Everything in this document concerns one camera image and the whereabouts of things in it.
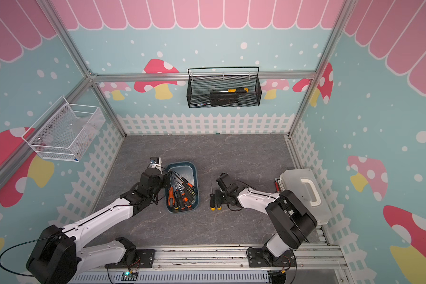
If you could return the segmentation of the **teal plastic storage box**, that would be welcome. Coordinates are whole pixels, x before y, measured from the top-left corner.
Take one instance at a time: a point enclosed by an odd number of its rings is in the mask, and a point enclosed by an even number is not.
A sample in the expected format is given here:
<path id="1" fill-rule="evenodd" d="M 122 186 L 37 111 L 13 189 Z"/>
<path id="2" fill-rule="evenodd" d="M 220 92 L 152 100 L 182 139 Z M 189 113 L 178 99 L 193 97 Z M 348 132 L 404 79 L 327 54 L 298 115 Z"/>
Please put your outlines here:
<path id="1" fill-rule="evenodd" d="M 170 213 L 185 213 L 196 209 L 200 204 L 196 167 L 191 162 L 177 162 L 166 167 L 170 186 L 165 190 L 166 208 Z M 168 192 L 173 187 L 175 208 L 168 206 Z"/>

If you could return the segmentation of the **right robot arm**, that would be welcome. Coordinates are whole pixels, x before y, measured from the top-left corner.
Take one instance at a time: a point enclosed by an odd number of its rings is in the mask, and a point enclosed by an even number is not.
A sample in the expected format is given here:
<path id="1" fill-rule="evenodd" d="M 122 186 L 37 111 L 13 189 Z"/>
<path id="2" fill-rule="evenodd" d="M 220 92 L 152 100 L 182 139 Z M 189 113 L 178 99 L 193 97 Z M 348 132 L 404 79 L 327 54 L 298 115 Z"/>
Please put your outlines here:
<path id="1" fill-rule="evenodd" d="M 216 179 L 218 189 L 210 194 L 210 207 L 214 211 L 223 205 L 235 207 L 235 211 L 253 209 L 266 214 L 276 233 L 262 248 L 248 248 L 249 266 L 295 265 L 293 251 L 317 228 L 314 215 L 302 201 L 289 190 L 276 193 L 261 192 L 245 182 L 232 179 L 222 173 Z"/>

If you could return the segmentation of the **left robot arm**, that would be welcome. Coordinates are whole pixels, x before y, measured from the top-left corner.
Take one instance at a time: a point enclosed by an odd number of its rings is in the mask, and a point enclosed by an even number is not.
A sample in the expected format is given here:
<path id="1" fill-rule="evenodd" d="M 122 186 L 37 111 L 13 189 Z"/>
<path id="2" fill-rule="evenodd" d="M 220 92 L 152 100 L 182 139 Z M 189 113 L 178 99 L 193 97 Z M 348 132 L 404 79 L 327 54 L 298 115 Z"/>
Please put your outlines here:
<path id="1" fill-rule="evenodd" d="M 147 168 L 129 191 L 110 205 L 64 227 L 43 230 L 26 263 L 27 270 L 41 284 L 67 284 L 91 269 L 119 264 L 131 267 L 139 262 L 136 246 L 125 237 L 88 247 L 93 239 L 122 221 L 156 203 L 158 193 L 168 189 L 169 174 L 160 167 Z"/>

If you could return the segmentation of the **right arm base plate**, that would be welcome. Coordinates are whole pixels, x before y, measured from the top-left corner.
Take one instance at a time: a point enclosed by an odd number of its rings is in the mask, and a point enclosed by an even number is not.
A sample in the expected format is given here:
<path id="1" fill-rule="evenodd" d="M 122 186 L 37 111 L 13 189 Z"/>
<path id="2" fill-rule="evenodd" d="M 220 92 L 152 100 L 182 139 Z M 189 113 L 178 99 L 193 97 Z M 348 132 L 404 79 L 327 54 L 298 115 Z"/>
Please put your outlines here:
<path id="1" fill-rule="evenodd" d="M 248 265 L 250 267 L 296 267 L 297 261 L 292 249 L 289 249 L 279 257 L 274 256 L 263 248 L 249 247 L 246 251 Z"/>

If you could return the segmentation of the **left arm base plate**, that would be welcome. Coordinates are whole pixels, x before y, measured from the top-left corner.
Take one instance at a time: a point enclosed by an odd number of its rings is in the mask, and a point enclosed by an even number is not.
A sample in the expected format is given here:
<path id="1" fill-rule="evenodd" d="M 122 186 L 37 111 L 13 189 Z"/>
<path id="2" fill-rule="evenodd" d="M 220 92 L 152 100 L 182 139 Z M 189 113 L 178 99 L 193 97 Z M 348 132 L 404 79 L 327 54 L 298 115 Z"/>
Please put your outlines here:
<path id="1" fill-rule="evenodd" d="M 150 269 L 155 260 L 156 251 L 153 249 L 134 249 L 125 252 L 124 257 L 118 263 L 109 263 L 105 268 L 109 269 Z"/>

